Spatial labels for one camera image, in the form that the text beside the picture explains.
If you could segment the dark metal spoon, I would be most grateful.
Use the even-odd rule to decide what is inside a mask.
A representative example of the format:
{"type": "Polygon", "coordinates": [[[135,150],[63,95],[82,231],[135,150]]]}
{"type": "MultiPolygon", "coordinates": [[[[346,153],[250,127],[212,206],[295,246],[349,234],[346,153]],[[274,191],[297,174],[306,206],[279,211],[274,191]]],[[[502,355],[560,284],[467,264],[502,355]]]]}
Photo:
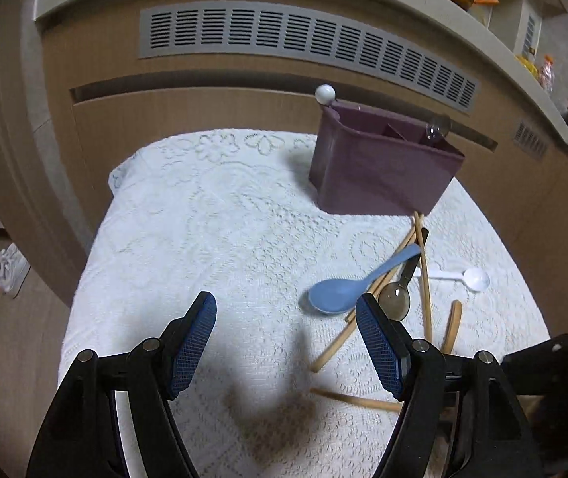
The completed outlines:
{"type": "Polygon", "coordinates": [[[406,261],[398,280],[387,284],[380,292],[379,306],[392,321],[402,321],[410,309],[410,295],[408,284],[420,262],[420,255],[413,256],[406,261]]]}

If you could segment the purple plastic utensil caddy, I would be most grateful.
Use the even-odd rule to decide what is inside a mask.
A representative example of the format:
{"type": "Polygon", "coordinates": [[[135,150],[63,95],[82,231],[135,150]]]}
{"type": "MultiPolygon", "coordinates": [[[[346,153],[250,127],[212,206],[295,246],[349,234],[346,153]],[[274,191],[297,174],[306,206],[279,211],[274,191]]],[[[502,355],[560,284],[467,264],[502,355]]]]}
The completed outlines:
{"type": "Polygon", "coordinates": [[[427,215],[464,162],[441,139],[425,142],[426,124],[375,107],[320,107],[309,180],[317,206],[337,215],[427,215]]]}

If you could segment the wooden spoon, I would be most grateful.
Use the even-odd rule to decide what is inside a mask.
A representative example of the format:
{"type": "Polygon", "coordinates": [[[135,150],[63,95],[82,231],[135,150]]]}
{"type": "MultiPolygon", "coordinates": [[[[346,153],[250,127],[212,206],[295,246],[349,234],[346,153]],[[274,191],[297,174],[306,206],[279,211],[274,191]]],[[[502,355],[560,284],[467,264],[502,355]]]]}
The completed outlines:
{"type": "Polygon", "coordinates": [[[457,340],[461,324],[462,311],[463,306],[459,300],[454,300],[451,302],[446,335],[442,346],[442,352],[444,354],[450,354],[454,349],[454,343],[457,340]]]}

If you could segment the orange drink bottle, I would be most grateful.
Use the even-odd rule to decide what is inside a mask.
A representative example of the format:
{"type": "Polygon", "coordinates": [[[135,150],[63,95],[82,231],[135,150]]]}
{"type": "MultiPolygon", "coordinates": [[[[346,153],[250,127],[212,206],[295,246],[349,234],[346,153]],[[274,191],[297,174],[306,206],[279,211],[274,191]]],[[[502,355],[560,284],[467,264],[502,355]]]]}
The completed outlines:
{"type": "Polygon", "coordinates": [[[538,68],[538,82],[548,94],[551,94],[554,86],[554,59],[545,54],[543,64],[538,68]]]}

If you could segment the white lace tablecloth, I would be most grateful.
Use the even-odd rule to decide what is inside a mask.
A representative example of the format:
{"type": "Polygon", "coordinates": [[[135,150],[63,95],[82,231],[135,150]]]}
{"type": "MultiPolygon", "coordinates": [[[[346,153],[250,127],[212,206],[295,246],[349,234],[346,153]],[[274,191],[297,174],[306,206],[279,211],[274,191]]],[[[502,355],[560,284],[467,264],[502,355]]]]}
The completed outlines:
{"type": "Polygon", "coordinates": [[[316,139],[216,129],[118,157],[109,208],[75,291],[60,365],[126,353],[207,290],[217,321],[189,388],[171,404],[203,477],[369,477],[394,413],[330,392],[387,398],[358,333],[319,372],[342,316],[308,290],[359,280],[389,259],[409,217],[329,215],[308,179],[316,139]]]}

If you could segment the blue plastic spoon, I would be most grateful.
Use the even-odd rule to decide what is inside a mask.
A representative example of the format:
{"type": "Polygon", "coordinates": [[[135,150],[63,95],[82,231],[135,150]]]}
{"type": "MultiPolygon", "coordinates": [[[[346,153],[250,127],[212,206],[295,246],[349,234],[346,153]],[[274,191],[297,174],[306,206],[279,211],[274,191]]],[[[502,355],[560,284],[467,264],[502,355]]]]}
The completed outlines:
{"type": "Polygon", "coordinates": [[[322,280],[309,289],[309,303],[320,313],[329,315],[348,313],[354,308],[356,300],[364,295],[378,277],[420,254],[421,247],[416,243],[411,243],[362,280],[348,280],[347,278],[322,280]]]}

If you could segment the metal spoon black handle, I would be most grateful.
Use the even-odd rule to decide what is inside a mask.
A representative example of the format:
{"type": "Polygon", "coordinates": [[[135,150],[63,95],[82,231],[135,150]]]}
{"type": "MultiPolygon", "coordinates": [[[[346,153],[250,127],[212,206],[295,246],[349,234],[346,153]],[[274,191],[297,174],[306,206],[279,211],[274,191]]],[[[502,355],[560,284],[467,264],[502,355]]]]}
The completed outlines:
{"type": "Polygon", "coordinates": [[[425,128],[422,143],[427,146],[436,146],[446,138],[451,128],[451,118],[447,114],[434,114],[425,128]]]}

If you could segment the large grey vent grille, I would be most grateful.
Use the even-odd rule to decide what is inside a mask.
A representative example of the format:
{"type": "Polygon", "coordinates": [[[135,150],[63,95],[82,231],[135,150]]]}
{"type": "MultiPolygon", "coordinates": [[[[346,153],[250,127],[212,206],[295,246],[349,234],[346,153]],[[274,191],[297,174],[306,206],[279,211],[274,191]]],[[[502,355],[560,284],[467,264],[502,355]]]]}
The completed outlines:
{"type": "Polygon", "coordinates": [[[313,62],[373,76],[467,114],[481,84],[402,37],[300,6],[216,0],[143,9],[139,56],[244,54],[313,62]]]}

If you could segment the wooden chopstick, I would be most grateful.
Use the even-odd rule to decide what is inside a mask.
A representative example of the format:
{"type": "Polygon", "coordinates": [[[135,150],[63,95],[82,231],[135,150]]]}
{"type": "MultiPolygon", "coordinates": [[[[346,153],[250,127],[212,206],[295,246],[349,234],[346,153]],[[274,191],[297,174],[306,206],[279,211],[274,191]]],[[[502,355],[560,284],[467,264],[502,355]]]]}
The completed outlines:
{"type": "Polygon", "coordinates": [[[395,280],[393,280],[393,277],[395,277],[396,273],[398,272],[399,269],[402,268],[403,265],[404,263],[401,263],[400,265],[398,265],[397,268],[394,268],[390,272],[385,273],[384,275],[377,278],[373,282],[370,292],[377,299],[377,301],[379,300],[380,292],[384,288],[384,286],[387,286],[387,284],[395,282],[395,280]]]}
{"type": "Polygon", "coordinates": [[[366,409],[374,409],[387,412],[401,412],[403,408],[402,402],[387,402],[386,400],[370,399],[365,397],[357,397],[347,394],[323,390],[323,388],[311,387],[310,392],[314,395],[329,398],[336,402],[344,402],[345,404],[357,406],[366,409]]]}
{"type": "MultiPolygon", "coordinates": [[[[398,251],[401,251],[407,245],[415,243],[415,238],[415,227],[412,227],[409,234],[403,240],[403,243],[399,245],[394,254],[396,255],[398,251]]],[[[340,347],[346,343],[346,339],[352,335],[356,327],[361,330],[365,342],[371,340],[369,337],[369,330],[372,329],[373,323],[378,319],[380,310],[375,297],[371,292],[369,292],[369,288],[365,291],[364,295],[361,295],[361,297],[356,300],[354,308],[351,309],[351,311],[355,314],[352,321],[350,321],[346,328],[340,333],[340,335],[338,335],[338,338],[335,339],[334,342],[331,343],[331,345],[327,347],[315,361],[312,362],[310,367],[311,371],[319,372],[320,369],[322,369],[327,362],[336,355],[340,347]]]]}
{"type": "Polygon", "coordinates": [[[421,270],[421,302],[422,302],[422,316],[423,316],[423,330],[425,331],[425,339],[428,342],[433,341],[432,332],[432,303],[431,303],[431,291],[430,283],[428,282],[428,264],[426,263],[425,254],[425,238],[422,234],[422,220],[423,216],[421,213],[414,212],[413,220],[415,221],[415,231],[417,242],[421,249],[420,254],[420,270],[421,270]]]}

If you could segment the white plastic spoon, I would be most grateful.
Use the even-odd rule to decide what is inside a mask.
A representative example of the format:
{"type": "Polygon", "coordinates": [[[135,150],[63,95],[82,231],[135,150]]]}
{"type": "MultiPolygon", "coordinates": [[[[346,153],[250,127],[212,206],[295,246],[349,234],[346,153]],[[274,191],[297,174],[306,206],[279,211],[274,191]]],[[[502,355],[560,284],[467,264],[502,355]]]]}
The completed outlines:
{"type": "Polygon", "coordinates": [[[314,96],[320,106],[330,106],[336,100],[336,90],[330,84],[320,84],[314,96]]]}
{"type": "Polygon", "coordinates": [[[484,292],[490,286],[489,275],[480,268],[469,268],[463,272],[430,270],[428,271],[428,279],[461,282],[472,292],[484,292]]]}

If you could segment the small grey vent grille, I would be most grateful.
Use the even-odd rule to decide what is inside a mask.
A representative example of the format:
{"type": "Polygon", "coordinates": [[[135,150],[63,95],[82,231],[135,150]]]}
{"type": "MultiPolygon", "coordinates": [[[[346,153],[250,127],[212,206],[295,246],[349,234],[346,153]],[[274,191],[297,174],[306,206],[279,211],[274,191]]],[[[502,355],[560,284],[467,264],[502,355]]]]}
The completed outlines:
{"type": "Polygon", "coordinates": [[[515,146],[535,160],[542,160],[548,152],[548,140],[524,122],[519,123],[512,136],[512,141],[515,146]]]}

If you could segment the yellow container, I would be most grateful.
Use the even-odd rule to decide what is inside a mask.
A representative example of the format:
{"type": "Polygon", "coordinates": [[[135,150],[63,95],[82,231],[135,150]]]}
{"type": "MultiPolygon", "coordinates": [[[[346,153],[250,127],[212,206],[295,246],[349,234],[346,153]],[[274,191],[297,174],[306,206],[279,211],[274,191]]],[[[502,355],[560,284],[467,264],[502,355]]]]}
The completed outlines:
{"type": "Polygon", "coordinates": [[[538,77],[538,67],[533,62],[533,58],[526,55],[517,55],[516,56],[518,62],[520,62],[529,72],[530,74],[537,79],[538,77]]]}

